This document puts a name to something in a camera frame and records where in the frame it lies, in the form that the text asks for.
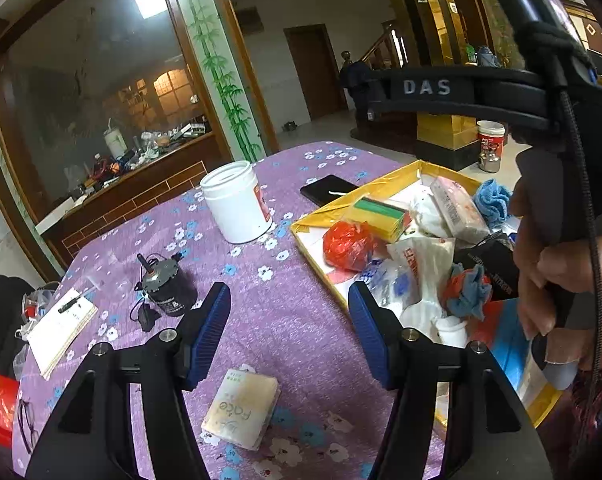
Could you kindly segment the person right hand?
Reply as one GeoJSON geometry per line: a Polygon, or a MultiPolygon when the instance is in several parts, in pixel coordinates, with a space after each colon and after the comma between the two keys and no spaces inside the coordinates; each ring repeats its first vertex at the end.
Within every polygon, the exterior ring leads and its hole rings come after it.
{"type": "MultiPolygon", "coordinates": [[[[548,338],[548,356],[553,361],[578,361],[582,370],[592,367],[594,344],[586,336],[570,336],[556,330],[556,309],[545,285],[557,284],[570,292],[590,292],[593,275],[588,243],[585,240],[545,248],[530,216],[530,205],[522,181],[516,183],[510,199],[510,213],[522,219],[514,250],[519,269],[518,318],[527,339],[548,338]]],[[[597,240],[602,269],[602,237],[597,240]]]]}

